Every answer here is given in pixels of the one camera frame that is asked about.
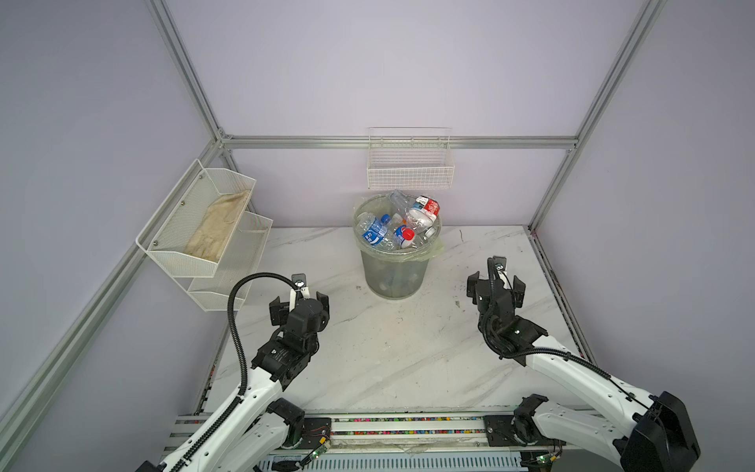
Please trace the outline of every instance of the trash can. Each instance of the trash can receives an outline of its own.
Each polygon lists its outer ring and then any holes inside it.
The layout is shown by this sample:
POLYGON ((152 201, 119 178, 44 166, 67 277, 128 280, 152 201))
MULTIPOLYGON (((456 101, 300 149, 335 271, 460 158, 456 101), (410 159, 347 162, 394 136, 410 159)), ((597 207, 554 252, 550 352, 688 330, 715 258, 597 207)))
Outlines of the trash can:
POLYGON ((365 268, 367 285, 373 292, 384 298, 399 300, 414 294, 422 286, 427 263, 443 250, 440 241, 440 216, 435 220, 435 233, 418 248, 384 251, 370 245, 359 234, 357 216, 369 211, 379 218, 383 214, 394 214, 396 209, 388 200, 388 194, 378 195, 357 205, 352 227, 357 245, 362 252, 362 265, 365 268))

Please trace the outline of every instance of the marble table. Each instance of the marble table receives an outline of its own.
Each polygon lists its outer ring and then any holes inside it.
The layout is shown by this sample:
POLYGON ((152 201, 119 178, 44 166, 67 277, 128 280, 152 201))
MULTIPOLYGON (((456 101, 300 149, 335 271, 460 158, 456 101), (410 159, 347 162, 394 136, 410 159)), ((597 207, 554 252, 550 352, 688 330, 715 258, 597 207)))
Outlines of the marble table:
MULTIPOLYGON (((276 228, 258 270, 305 273, 309 287, 330 296, 331 318, 320 350, 283 396, 308 413, 510 411, 531 393, 572 408, 583 401, 544 375, 499 360, 477 331, 467 277, 492 255, 505 256, 509 277, 527 284, 517 314, 543 326, 576 352, 575 342, 521 226, 444 227, 445 251, 433 259, 420 290, 388 301, 365 283, 351 228, 276 228)), ((285 284, 253 281, 237 326, 247 356, 273 332, 268 303, 288 298, 285 284)), ((222 313, 212 315, 224 316, 222 313)), ((205 411, 213 412, 239 383, 229 339, 205 411)))

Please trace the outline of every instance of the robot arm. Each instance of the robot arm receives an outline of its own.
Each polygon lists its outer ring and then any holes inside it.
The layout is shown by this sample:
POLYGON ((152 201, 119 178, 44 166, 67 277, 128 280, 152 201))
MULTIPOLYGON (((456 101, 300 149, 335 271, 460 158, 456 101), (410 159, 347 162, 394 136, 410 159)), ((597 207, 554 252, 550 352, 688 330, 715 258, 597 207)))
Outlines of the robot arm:
POLYGON ((619 464, 626 472, 686 472, 700 455, 684 403, 634 387, 561 345, 547 331, 514 314, 525 284, 509 282, 506 259, 488 259, 488 280, 467 279, 479 311, 478 329, 500 358, 515 359, 561 384, 603 418, 532 395, 514 412, 510 435, 521 444, 564 440, 619 464))
POLYGON ((328 324, 330 304, 320 293, 310 298, 303 274, 292 279, 296 289, 292 288, 289 302, 282 303, 278 297, 270 303, 270 320, 280 327, 251 361, 244 391, 234 390, 158 466, 146 461, 137 472, 246 472, 274 449, 293 448, 300 442, 304 410, 280 396, 319 349, 317 333, 328 324))

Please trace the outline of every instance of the white wire basket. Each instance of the white wire basket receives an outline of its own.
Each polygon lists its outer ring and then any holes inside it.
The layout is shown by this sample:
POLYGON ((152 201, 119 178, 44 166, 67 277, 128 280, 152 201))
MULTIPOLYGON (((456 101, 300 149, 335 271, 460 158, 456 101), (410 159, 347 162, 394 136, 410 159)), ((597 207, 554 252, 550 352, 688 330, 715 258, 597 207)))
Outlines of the white wire basket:
MULTIPOLYGON (((202 223, 207 209, 215 200, 222 195, 232 195, 248 190, 249 193, 243 202, 243 208, 246 208, 256 182, 251 177, 225 168, 204 168, 198 161, 194 165, 199 165, 199 174, 152 241, 145 242, 147 245, 145 248, 140 244, 142 234, 137 237, 139 247, 173 278, 215 276, 218 267, 227 256, 230 239, 222 249, 217 262, 184 254, 183 251, 202 223)), ((232 225, 230 234, 236 231, 241 219, 242 214, 239 214, 232 225)))
POLYGON ((370 128, 367 187, 373 190, 451 188, 450 128, 370 128))
MULTIPOLYGON (((186 290, 204 311, 225 311, 228 308, 228 296, 233 286, 257 270, 272 225, 273 220, 269 218, 249 211, 242 213, 215 277, 195 278, 186 290)), ((236 293, 234 310, 244 305, 251 284, 245 283, 236 293)))
MULTIPOLYGON (((183 182, 190 178, 187 176, 194 172, 196 176, 180 200, 172 200, 176 203, 165 222, 155 231, 153 221, 157 221, 161 214, 158 209, 137 236, 137 245, 204 311, 225 311, 233 286, 257 270, 273 220, 241 211, 233 222, 218 262, 184 254, 186 244, 202 223, 208 207, 222 195, 248 190, 243 202, 247 207, 256 182, 238 172, 205 168, 200 161, 194 161, 176 188, 185 185, 183 182)), ((250 288, 251 283, 244 284, 236 293, 234 310, 243 306, 250 288)))

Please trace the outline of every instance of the bottle label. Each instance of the bottle label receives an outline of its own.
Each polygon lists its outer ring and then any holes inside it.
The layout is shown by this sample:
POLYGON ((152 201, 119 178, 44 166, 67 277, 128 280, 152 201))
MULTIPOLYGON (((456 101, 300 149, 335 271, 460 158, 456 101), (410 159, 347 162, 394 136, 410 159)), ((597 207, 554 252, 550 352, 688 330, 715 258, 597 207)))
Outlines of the bottle label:
POLYGON ((422 211, 432 221, 435 221, 435 219, 438 218, 438 212, 440 211, 440 205, 438 205, 438 202, 426 196, 418 197, 417 201, 414 202, 411 207, 422 211))
POLYGON ((372 221, 372 225, 370 225, 365 233, 362 234, 362 238, 364 238, 365 241, 369 242, 372 245, 377 245, 380 241, 383 240, 383 237, 385 236, 385 233, 387 231, 388 228, 380 221, 378 221, 377 218, 375 218, 372 221))
POLYGON ((406 238, 404 237, 404 230, 406 229, 406 225, 402 224, 398 228, 396 228, 396 244, 402 246, 404 244, 404 241, 406 241, 406 238))

